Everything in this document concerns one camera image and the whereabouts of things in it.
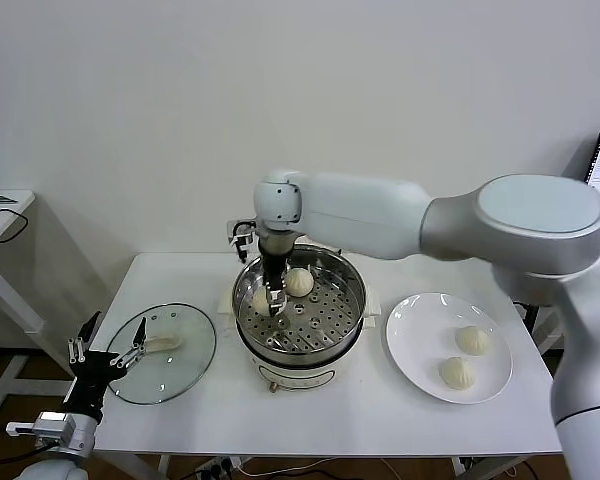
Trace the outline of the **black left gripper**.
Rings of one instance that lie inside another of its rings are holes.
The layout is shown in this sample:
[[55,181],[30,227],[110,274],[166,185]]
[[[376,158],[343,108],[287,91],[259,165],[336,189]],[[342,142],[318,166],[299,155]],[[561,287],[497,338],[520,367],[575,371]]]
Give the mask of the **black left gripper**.
[[69,414],[102,416],[104,395],[113,381],[121,378],[121,369],[133,368],[145,355],[146,318],[143,317],[131,346],[122,353],[87,351],[98,326],[101,311],[96,311],[67,341],[69,363],[75,381],[63,401],[62,411]]

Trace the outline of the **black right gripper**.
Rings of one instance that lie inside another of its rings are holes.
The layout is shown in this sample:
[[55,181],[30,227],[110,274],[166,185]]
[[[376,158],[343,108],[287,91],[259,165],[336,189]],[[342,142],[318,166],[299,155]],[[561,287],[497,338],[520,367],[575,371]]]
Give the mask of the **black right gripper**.
[[287,269],[288,253],[272,254],[261,251],[263,279],[266,299],[269,300],[269,314],[279,315],[287,304],[283,277]]

